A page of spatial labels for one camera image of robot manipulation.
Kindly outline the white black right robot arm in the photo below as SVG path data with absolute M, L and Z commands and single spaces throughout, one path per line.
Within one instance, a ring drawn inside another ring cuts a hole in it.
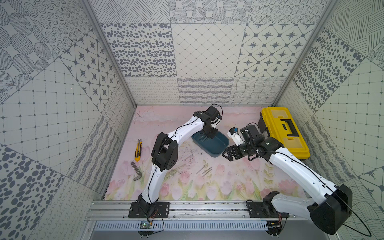
M 251 162 L 262 158 L 283 170 L 309 194 L 297 198 L 272 191 L 263 198 L 262 209 L 266 216 L 286 213 L 311 220 L 320 230 L 334 235 L 354 213 L 353 192 L 346 185 L 337 186 L 323 178 L 298 160 L 284 145 L 273 137 L 265 138 L 255 125 L 242 129 L 232 127 L 228 136 L 234 145 L 225 149 L 222 156 L 228 161 L 247 157 Z

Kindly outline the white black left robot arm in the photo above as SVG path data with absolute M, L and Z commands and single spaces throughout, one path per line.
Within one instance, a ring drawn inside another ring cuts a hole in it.
M 152 156 L 152 170 L 149 181 L 138 197 L 139 208 L 147 216 L 156 212 L 156 203 L 159 200 L 161 186 L 167 172 L 177 163 L 179 146 L 196 133 L 213 139 L 217 133 L 217 125 L 223 118 L 223 108 L 210 105 L 205 111 L 196 111 L 193 116 L 174 131 L 165 134 L 159 133 L 154 144 Z

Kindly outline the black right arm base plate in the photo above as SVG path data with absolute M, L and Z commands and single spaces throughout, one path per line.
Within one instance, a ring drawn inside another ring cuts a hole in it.
M 263 207 L 263 202 L 246 201 L 246 207 L 251 219 L 270 217 Z

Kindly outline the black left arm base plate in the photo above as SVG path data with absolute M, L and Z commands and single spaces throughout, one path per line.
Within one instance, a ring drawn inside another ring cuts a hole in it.
M 144 204 L 143 206 L 139 202 L 133 202 L 130 206 L 128 218 L 168 218 L 169 208 L 169 202 L 156 202 L 153 205 Z

